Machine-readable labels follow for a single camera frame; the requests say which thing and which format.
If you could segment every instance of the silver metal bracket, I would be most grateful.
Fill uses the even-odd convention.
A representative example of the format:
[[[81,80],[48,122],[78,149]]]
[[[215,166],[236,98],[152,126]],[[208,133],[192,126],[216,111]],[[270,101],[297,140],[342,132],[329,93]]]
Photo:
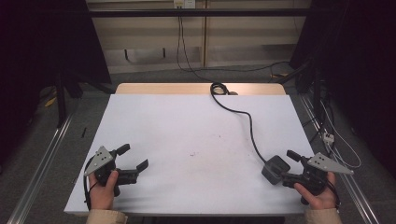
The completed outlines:
[[[318,168],[322,171],[330,171],[338,174],[353,175],[353,171],[345,166],[324,156],[320,152],[308,161],[308,165]]]
[[[107,151],[107,149],[103,146],[99,147],[99,150],[95,153],[93,156],[93,159],[90,163],[90,165],[87,167],[87,169],[84,172],[84,176],[87,176],[102,166],[108,164],[109,162],[113,161],[113,157],[111,154]]]

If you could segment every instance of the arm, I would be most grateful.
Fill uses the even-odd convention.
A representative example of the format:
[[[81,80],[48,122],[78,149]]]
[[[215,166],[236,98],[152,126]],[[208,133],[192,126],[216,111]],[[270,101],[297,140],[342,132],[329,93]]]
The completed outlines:
[[[329,172],[328,180],[335,185],[335,175]],[[335,195],[329,188],[326,188],[318,196],[312,195],[302,185],[296,183],[294,188],[309,202],[311,209],[305,211],[305,220],[308,224],[338,224],[341,219],[335,209]]]
[[[114,187],[116,186],[118,176],[119,173],[113,171],[106,185],[103,187],[97,183],[94,174],[89,175],[92,209],[88,215],[87,224],[126,223],[127,216],[121,212],[111,211],[113,209]]]

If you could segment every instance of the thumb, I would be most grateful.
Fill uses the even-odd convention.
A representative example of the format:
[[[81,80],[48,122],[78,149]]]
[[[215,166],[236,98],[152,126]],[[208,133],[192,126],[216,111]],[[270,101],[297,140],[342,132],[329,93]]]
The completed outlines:
[[[107,190],[114,189],[114,187],[116,186],[118,177],[119,177],[119,172],[117,172],[117,171],[111,172],[110,176],[108,177],[107,183],[106,183]]]

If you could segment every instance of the person's left hand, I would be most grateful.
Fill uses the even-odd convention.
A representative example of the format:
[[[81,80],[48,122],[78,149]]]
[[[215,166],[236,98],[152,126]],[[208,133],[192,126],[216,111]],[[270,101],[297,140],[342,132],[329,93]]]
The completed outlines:
[[[91,189],[91,209],[113,209],[114,187],[116,186],[118,177],[119,173],[117,171],[112,171],[106,185],[103,187],[97,183],[98,180],[96,179],[94,173],[89,175]]]

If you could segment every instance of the table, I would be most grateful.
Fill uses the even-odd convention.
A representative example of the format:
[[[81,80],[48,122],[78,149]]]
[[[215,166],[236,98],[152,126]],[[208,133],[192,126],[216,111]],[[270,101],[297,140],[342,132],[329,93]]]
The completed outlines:
[[[278,84],[226,85],[241,95],[218,99],[249,111],[264,158],[277,154],[293,173],[300,174],[302,166],[288,159],[286,150],[305,156],[313,152],[283,88]],[[130,143],[132,149],[117,157],[117,166],[134,169],[145,159],[149,162],[137,184],[120,186],[115,209],[145,217],[301,214],[305,206],[294,189],[273,186],[262,176],[263,163],[251,145],[247,117],[216,105],[209,86],[121,84],[111,96],[87,160],[101,145],[111,150]],[[66,213],[88,212],[82,167]]]

